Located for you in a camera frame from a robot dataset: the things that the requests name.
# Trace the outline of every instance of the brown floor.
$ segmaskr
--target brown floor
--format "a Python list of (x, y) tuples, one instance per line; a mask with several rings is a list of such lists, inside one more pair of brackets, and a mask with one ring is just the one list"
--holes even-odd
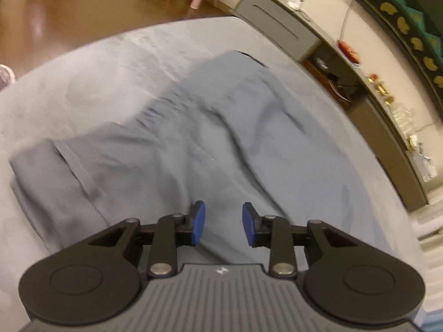
[(0, 64), (18, 77), (79, 46), (135, 28), (225, 15), (191, 0), (0, 0)]

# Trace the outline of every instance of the metal screw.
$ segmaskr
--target metal screw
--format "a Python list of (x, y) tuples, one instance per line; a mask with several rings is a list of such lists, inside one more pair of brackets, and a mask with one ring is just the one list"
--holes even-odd
[(172, 267), (168, 263), (154, 263), (151, 267), (149, 267), (149, 270), (157, 276), (163, 276), (171, 272)]
[(295, 271), (295, 267), (290, 263), (280, 262), (272, 266), (272, 270), (276, 274), (291, 274)]

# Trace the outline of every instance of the cabinet drawer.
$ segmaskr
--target cabinet drawer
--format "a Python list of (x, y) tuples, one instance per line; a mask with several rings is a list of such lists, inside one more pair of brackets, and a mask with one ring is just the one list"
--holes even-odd
[(296, 61), (319, 41), (297, 17), (272, 0), (242, 0), (235, 11)]

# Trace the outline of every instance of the marble tabletop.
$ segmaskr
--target marble tabletop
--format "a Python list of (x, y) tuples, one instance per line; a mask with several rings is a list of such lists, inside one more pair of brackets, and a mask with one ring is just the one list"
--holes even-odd
[(114, 36), (63, 55), (0, 93), (0, 332), (28, 321), (17, 293), (21, 274), (47, 251), (11, 191), (8, 159), (44, 138), (68, 138), (123, 122), (206, 59), (239, 50), (263, 62), (334, 138), (356, 168), (396, 255), (426, 265), (406, 212), (365, 141), (295, 62), (235, 17), (174, 22)]

